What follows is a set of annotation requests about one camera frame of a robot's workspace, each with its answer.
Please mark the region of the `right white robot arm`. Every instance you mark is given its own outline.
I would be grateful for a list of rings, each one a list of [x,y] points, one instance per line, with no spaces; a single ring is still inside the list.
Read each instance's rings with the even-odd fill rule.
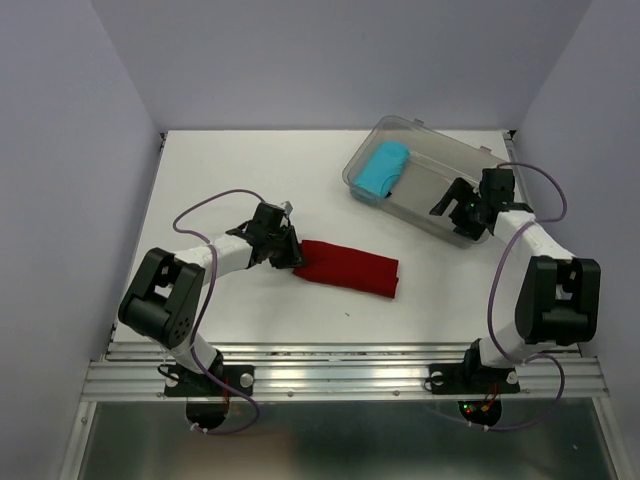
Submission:
[[[601,267],[579,258],[545,230],[545,220],[515,199],[515,174],[505,164],[483,170],[478,186],[455,179],[433,216],[447,215],[455,233],[476,240],[488,232],[505,245],[491,282],[486,337],[475,340],[459,363],[428,367],[425,387],[438,395],[519,390],[515,368],[556,346],[590,341],[597,329]],[[512,320],[494,325],[499,281],[508,258],[526,270]]]

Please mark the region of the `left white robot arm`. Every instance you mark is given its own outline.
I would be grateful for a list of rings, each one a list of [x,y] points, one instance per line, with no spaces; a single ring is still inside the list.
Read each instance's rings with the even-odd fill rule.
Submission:
[[[227,367],[199,333],[216,281],[264,261],[293,269],[305,259],[288,202],[258,204],[253,217],[213,241],[177,253],[161,248],[143,257],[118,309],[118,320],[173,358],[159,373],[168,396],[249,397],[253,366]]]

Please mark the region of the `clear plastic bin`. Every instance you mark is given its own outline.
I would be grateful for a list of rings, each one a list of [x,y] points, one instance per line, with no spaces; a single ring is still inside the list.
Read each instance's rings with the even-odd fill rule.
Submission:
[[[389,196],[375,200],[355,187],[354,181],[377,146],[387,141],[406,145],[410,158]],[[429,211],[456,178],[461,177],[477,188],[482,170],[500,162],[499,157],[482,146],[470,146],[429,130],[417,121],[390,115],[382,118],[369,133],[344,168],[342,179],[356,200],[456,246],[467,247],[485,242],[489,233],[484,232],[478,241],[456,234],[449,218],[454,201],[442,216],[430,215]]]

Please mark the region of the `red t shirt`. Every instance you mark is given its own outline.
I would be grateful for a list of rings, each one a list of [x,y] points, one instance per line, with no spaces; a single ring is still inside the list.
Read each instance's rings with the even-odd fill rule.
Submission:
[[[306,265],[293,269],[304,280],[394,299],[399,261],[323,241],[301,242]]]

